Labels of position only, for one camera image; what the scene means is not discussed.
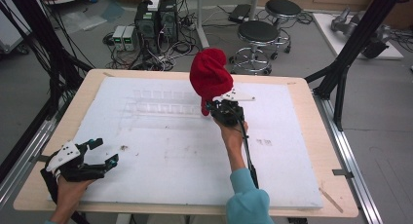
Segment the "black metal pole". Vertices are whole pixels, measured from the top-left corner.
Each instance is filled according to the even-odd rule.
[[[326,68],[305,78],[310,83],[324,76],[321,84],[314,89],[314,94],[325,99],[329,99],[331,92],[338,86],[334,106],[334,123],[340,131],[343,130],[341,120],[347,73],[396,2],[397,0],[374,0],[337,58]]]

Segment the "white board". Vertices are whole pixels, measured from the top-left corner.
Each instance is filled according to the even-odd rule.
[[[337,56],[343,50],[344,45],[347,43],[348,38],[341,31],[332,31],[331,30],[331,21],[337,16],[332,16],[328,14],[316,14],[314,13],[314,18],[316,19],[317,26],[322,31],[322,34],[330,46],[331,50]],[[390,43],[386,43],[388,48],[381,52],[378,56],[373,59],[402,59],[403,55]],[[366,58],[362,54],[359,54],[357,58]]]
[[[287,86],[235,83],[260,188],[272,207],[319,208],[322,200]],[[200,111],[189,81],[106,78],[74,138],[103,138],[85,163],[119,154],[87,190],[94,202],[225,205],[234,194],[219,127]]]

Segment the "stool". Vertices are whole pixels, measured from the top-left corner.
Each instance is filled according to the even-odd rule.
[[[258,47],[277,44],[279,32],[268,22],[252,20],[243,22],[238,27],[238,37],[249,43],[250,47],[238,50],[229,58],[229,62],[234,64],[231,74],[236,73],[235,69],[241,68],[254,72],[255,75],[260,71],[269,75],[272,71],[270,60]]]
[[[283,20],[297,18],[297,16],[301,13],[301,8],[297,4],[288,0],[270,0],[265,4],[265,11],[276,19],[273,26],[279,32],[276,50],[271,55],[271,59],[276,59],[280,45],[288,43],[288,46],[284,50],[286,53],[289,53],[291,49],[291,37],[280,27],[280,25]],[[281,37],[282,32],[287,35],[286,38]]]

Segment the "tape mark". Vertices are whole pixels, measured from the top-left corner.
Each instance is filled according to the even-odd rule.
[[[325,192],[324,190],[322,190],[322,188],[319,188],[319,190],[321,191],[321,193],[328,199],[329,202],[331,202],[336,208],[337,210],[339,210],[339,212],[343,213],[344,210],[343,208],[341,208],[332,197],[330,197],[330,195],[328,195],[327,192]]]
[[[107,73],[107,72],[103,72],[103,75],[109,76],[109,77],[114,77],[114,75],[111,75],[111,74],[109,74],[109,73]]]

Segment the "computer equipment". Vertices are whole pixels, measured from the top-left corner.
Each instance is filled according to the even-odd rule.
[[[143,38],[157,38],[160,31],[158,12],[148,11],[148,2],[142,1],[137,6],[134,25]]]
[[[230,16],[228,17],[228,20],[237,22],[237,23],[244,22],[244,20],[248,18],[250,8],[251,6],[248,4],[238,5],[234,9],[234,11],[230,14]]]
[[[159,5],[161,0],[149,0],[148,4],[148,11],[149,12],[158,12],[159,10]]]
[[[164,42],[178,41],[176,0],[162,0],[159,8],[161,30],[164,33]]]
[[[137,34],[134,26],[127,26],[122,36],[125,51],[134,51],[137,47]]]
[[[148,1],[139,3],[134,17],[134,25],[142,53],[148,55],[150,52],[157,55],[160,52],[158,46],[158,38],[160,37],[159,13],[148,11],[148,4]]]
[[[124,42],[122,40],[125,29],[125,26],[117,26],[115,32],[112,35],[113,43],[115,43],[115,48],[117,51],[125,50]]]

